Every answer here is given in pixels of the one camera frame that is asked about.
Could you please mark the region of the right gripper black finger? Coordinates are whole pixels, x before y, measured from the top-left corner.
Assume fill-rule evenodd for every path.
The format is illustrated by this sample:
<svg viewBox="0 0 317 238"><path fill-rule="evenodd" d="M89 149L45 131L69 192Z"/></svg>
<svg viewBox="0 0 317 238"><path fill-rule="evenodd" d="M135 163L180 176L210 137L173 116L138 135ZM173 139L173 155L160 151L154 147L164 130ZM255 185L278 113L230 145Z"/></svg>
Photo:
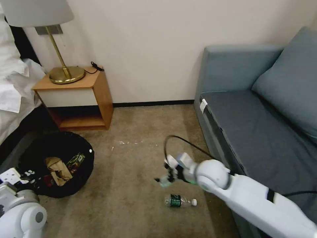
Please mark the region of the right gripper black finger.
<svg viewBox="0 0 317 238"><path fill-rule="evenodd" d="M169 172L175 172L176 171L176 160L168 161L164 160L164 167L169 171Z"/></svg>
<svg viewBox="0 0 317 238"><path fill-rule="evenodd" d="M171 185L175 181L175 179L173 178L173 174L167 174L161 176L160 178L154 178L154 180L160 185Z"/></svg>

